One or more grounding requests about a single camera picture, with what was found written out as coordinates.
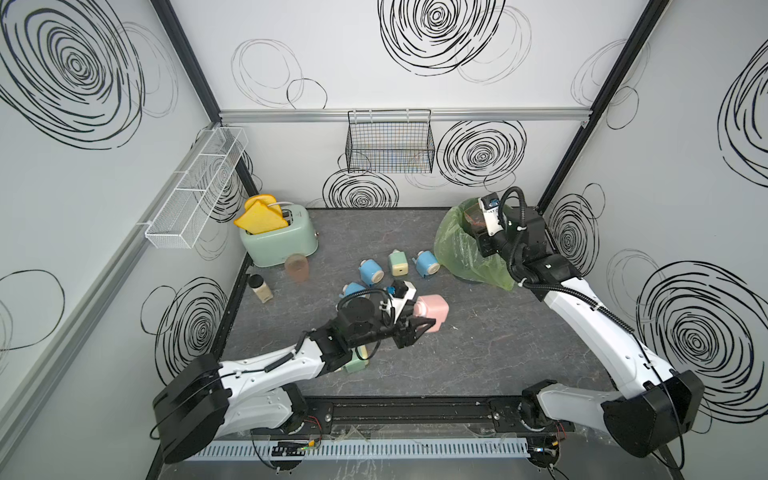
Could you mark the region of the blue sharpener right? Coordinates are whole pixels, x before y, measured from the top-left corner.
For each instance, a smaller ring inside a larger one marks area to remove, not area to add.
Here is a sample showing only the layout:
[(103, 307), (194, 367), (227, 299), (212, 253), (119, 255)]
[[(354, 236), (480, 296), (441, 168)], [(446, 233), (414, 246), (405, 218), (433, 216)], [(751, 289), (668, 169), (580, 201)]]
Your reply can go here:
[(429, 250), (419, 251), (416, 257), (413, 258), (413, 262), (417, 273), (422, 278), (435, 275), (441, 267), (435, 255)]

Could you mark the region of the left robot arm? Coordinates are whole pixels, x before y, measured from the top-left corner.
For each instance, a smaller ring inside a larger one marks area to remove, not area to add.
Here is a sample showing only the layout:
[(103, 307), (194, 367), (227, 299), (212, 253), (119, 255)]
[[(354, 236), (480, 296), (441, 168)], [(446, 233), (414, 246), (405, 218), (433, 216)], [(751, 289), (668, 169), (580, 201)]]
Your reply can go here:
[(297, 343), (244, 360), (192, 360), (155, 397), (153, 428), (164, 463), (184, 461), (214, 439), (268, 429), (291, 432), (308, 415), (297, 384), (333, 373), (361, 346), (392, 339), (399, 348), (415, 344), (437, 321), (415, 300), (376, 290), (340, 300), (334, 318), (305, 331)]

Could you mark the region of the green cream pencil sharpener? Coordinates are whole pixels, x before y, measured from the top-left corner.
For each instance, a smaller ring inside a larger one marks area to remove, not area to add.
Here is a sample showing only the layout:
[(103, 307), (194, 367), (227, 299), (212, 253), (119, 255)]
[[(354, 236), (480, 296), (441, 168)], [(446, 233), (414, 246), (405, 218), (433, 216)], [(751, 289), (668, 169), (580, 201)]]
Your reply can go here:
[(365, 370), (368, 364), (369, 362), (367, 360), (361, 360), (353, 354), (352, 359), (344, 365), (343, 370), (348, 374), (357, 373)]

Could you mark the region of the pink pencil sharpener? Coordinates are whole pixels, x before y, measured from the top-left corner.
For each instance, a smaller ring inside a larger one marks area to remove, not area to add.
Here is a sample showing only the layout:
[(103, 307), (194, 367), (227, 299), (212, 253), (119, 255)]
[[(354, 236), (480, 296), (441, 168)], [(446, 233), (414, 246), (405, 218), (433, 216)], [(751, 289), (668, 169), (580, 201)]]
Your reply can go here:
[(427, 330), (428, 333), (437, 332), (445, 322), (450, 307), (447, 301), (438, 294), (419, 296), (415, 302), (414, 315), (416, 317), (434, 319), (435, 324)]

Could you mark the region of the bin with green bag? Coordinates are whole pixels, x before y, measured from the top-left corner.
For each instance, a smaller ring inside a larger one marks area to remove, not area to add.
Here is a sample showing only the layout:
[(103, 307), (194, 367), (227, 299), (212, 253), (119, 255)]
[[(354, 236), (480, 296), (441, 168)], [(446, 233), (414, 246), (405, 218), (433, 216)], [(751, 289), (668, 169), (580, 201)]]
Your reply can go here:
[(436, 259), (462, 280), (513, 291), (517, 283), (509, 274), (506, 261), (498, 254), (483, 257), (475, 237), (465, 231), (467, 212), (479, 212), (477, 197), (450, 208), (443, 217), (433, 244)]

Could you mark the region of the white mesh wall shelf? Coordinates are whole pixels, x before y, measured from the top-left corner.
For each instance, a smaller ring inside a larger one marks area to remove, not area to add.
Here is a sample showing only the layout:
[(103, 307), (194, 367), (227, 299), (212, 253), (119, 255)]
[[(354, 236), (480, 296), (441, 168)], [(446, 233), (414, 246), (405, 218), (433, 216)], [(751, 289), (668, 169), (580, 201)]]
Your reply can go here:
[(180, 179), (145, 231), (155, 248), (195, 246), (247, 145), (241, 127), (217, 126), (201, 132)]

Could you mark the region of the clear pink shavings tray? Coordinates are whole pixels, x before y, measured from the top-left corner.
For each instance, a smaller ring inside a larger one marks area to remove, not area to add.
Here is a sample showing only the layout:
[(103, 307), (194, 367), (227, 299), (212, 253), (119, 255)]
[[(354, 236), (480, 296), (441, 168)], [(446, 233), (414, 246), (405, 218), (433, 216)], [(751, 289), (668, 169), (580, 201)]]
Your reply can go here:
[(486, 222), (480, 202), (477, 199), (470, 199), (464, 210), (464, 227), (470, 234), (482, 232), (486, 229)]

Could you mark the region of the small black-capped bottle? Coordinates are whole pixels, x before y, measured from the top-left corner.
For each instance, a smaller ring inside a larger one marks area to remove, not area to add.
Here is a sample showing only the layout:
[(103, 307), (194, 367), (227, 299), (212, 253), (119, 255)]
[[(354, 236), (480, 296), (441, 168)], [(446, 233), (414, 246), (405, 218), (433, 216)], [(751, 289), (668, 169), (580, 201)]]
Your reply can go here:
[(260, 274), (251, 274), (247, 284), (261, 303), (267, 303), (273, 299), (273, 293), (269, 285)]

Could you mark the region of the mint green toaster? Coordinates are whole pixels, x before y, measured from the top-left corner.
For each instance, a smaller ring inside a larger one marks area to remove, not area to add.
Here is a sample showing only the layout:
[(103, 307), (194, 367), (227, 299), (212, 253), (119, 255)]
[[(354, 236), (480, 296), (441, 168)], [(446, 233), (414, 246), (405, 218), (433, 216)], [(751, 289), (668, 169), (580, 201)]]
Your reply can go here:
[(293, 254), (308, 257), (317, 251), (319, 242), (307, 209), (291, 204), (286, 210), (292, 222), (285, 228), (259, 235), (240, 230), (240, 240), (255, 266), (277, 266)]

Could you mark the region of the blue sharpener front left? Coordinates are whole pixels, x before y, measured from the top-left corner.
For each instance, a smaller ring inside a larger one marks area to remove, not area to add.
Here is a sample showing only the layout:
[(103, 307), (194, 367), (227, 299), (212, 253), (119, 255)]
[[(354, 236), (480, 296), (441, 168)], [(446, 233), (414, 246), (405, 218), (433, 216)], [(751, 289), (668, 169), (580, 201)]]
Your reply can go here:
[(341, 298), (346, 298), (349, 296), (355, 296), (358, 297), (364, 297), (367, 298), (369, 294), (367, 293), (367, 286), (361, 285), (357, 282), (351, 282), (349, 284), (346, 284), (342, 289), (342, 294), (340, 295)]

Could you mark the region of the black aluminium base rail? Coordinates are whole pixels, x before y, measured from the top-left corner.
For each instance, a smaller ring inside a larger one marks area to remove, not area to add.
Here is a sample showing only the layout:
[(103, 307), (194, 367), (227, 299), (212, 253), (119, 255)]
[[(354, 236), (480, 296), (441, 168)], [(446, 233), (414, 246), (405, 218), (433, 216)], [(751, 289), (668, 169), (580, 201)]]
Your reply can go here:
[(566, 420), (534, 417), (523, 396), (481, 397), (332, 397), (301, 395), (283, 388), (256, 396), (244, 406), (216, 400), (210, 413), (191, 412), (194, 437), (204, 444), (226, 435), (250, 432), (285, 434), (314, 428), (329, 433), (341, 425), (480, 424), (495, 433), (553, 433)]

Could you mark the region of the blue sharpener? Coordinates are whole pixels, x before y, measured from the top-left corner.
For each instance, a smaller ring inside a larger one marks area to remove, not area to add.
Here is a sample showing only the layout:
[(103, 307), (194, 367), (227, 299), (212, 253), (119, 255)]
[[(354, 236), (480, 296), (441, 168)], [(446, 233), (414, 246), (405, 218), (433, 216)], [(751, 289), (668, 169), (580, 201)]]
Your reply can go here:
[(383, 268), (373, 259), (363, 260), (358, 268), (363, 283), (372, 287), (384, 278)]
[(369, 294), (367, 293), (367, 286), (361, 285), (357, 282), (351, 282), (349, 284), (346, 284), (342, 289), (342, 294), (340, 295), (341, 298), (346, 298), (349, 296), (355, 296), (358, 297), (364, 297), (367, 298)]
[(416, 257), (413, 258), (413, 262), (417, 273), (422, 278), (435, 275), (441, 267), (435, 255), (429, 250), (419, 251)]

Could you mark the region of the yellow green pencil sharpener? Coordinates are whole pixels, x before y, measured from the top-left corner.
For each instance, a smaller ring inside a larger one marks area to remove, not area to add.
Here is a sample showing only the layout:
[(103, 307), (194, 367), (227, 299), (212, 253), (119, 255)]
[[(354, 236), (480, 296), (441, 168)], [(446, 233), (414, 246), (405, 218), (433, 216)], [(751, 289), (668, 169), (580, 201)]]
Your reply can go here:
[(401, 277), (408, 274), (409, 264), (405, 252), (395, 249), (389, 254), (388, 260), (391, 274), (394, 277)]

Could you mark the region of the blue sharpener middle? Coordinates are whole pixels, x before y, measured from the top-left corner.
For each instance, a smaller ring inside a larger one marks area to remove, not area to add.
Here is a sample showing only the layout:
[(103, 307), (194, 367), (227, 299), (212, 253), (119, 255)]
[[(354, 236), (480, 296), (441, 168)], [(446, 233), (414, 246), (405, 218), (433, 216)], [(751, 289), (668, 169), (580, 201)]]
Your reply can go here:
[(372, 287), (384, 278), (383, 268), (373, 259), (363, 260), (358, 268), (363, 283)]

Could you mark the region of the yellow toy toast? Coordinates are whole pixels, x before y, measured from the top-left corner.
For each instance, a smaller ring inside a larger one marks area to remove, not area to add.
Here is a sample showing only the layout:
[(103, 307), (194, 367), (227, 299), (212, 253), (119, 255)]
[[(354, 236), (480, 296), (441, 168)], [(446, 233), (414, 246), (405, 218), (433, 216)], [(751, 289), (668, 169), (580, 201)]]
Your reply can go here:
[(241, 230), (259, 235), (289, 226), (277, 199), (268, 194), (255, 195), (244, 203), (245, 212), (234, 220)]

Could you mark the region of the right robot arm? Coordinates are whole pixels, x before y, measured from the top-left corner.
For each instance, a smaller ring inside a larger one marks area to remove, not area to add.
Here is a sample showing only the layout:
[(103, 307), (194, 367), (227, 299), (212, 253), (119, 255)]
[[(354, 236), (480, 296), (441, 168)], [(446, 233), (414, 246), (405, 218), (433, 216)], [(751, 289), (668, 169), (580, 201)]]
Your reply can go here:
[(683, 439), (703, 399), (702, 381), (656, 355), (603, 304), (581, 272), (549, 248), (542, 217), (495, 208), (484, 211), (473, 232), (481, 254), (500, 256), (514, 283), (565, 320), (614, 384), (612, 391), (594, 391), (545, 380), (527, 388), (519, 407), (527, 428), (579, 424), (609, 434), (638, 458)]

